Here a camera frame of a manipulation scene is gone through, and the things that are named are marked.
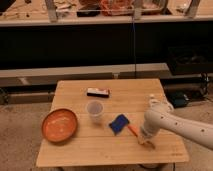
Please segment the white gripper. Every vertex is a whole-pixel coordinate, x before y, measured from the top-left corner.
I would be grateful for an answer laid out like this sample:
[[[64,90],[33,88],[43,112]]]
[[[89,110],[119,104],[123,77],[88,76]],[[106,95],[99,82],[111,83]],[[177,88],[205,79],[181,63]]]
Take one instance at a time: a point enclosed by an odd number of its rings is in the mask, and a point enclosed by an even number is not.
[[[152,137],[156,135],[156,133],[149,132],[144,126],[140,127],[140,132],[142,134],[142,137],[138,137],[139,144],[155,149],[155,145],[151,141],[146,139],[151,139]]]

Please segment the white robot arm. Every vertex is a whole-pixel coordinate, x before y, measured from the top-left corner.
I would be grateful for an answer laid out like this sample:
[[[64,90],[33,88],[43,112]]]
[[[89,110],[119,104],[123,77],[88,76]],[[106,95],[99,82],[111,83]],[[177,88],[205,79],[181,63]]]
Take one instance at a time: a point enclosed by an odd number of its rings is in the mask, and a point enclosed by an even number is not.
[[[152,139],[164,129],[213,150],[213,125],[175,116],[173,111],[171,103],[151,96],[139,131],[142,142]]]

